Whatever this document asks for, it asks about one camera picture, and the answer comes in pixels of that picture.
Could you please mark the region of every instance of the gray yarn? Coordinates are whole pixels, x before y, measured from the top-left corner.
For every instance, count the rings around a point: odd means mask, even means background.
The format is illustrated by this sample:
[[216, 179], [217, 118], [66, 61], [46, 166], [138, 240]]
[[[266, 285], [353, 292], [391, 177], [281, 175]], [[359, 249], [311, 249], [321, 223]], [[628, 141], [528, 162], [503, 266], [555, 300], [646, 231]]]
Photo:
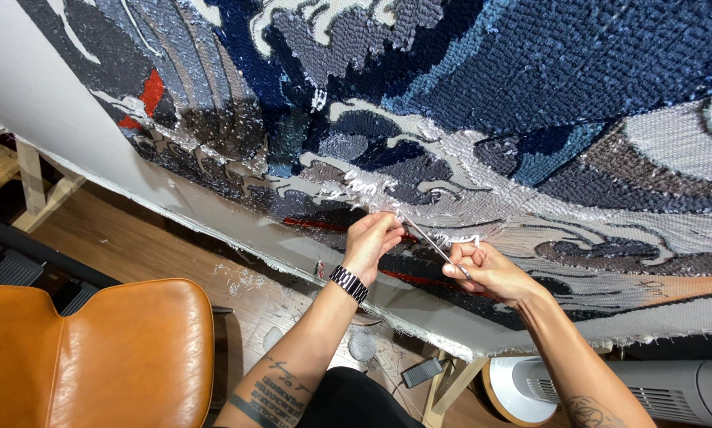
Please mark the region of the gray yarn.
[[348, 341], [348, 350], [358, 361], [369, 361], [377, 352], [377, 342], [367, 331], [359, 331]]

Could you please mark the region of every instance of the wristwatch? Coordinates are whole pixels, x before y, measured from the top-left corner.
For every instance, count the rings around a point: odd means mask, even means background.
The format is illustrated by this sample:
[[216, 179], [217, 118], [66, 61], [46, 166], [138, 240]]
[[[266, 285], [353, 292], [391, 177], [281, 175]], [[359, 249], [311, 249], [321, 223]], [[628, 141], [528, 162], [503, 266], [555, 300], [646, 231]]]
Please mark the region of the wristwatch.
[[329, 278], [340, 287], [343, 287], [343, 290], [355, 298], [356, 303], [359, 305], [361, 305], [363, 299], [366, 298], [366, 295], [369, 294], [369, 290], [363, 285], [361, 279], [358, 279], [342, 266], [334, 268]]

